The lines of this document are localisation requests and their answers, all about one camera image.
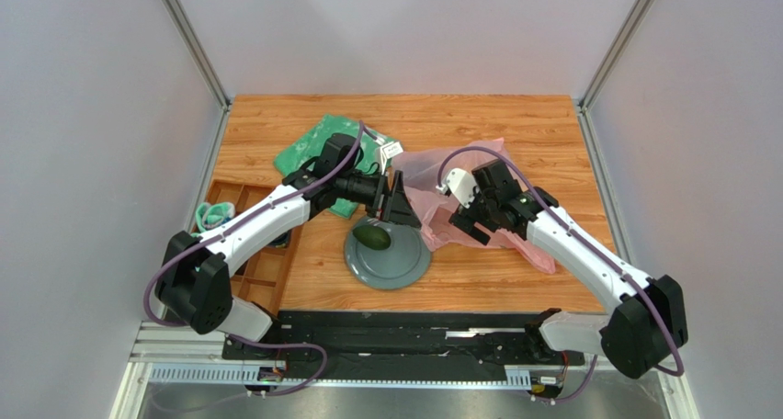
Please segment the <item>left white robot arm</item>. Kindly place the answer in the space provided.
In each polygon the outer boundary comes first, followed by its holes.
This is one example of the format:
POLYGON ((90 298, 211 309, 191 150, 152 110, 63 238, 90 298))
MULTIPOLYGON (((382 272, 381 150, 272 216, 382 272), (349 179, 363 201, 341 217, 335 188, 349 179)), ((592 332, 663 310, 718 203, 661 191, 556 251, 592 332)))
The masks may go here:
POLYGON ((403 175, 356 167, 360 138, 329 137, 321 153, 286 176, 262 201, 198 236, 179 232, 145 290, 197 334, 218 331, 259 342, 273 327, 263 307, 235 297, 231 278, 252 256, 284 233, 302 226, 339 199, 364 206, 372 219, 420 228, 403 189, 403 175))

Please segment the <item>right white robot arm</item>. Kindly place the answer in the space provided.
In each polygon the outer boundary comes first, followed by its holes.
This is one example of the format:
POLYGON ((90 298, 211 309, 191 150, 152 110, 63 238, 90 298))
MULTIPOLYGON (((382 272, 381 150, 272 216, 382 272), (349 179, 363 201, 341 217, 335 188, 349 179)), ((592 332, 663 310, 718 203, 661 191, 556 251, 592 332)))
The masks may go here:
POLYGON ((505 230, 553 257, 596 297, 603 314, 543 312, 525 331, 533 354, 575 351, 605 357, 638 379, 672 357, 684 372, 680 347, 688 341, 684 292, 669 276, 653 278, 616 256, 582 229, 559 202, 501 158, 468 172, 454 168, 439 190, 459 205, 450 224, 486 244, 505 230))

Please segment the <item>dark green avocado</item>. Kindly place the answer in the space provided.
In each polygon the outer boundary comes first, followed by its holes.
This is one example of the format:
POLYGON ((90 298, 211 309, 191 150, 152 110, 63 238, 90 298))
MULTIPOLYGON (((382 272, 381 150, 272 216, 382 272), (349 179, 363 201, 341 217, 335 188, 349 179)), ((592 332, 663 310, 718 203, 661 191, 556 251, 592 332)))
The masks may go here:
POLYGON ((356 226, 351 234, 360 244, 371 250, 383 251, 392 245, 390 234, 380 226, 371 224, 356 226))

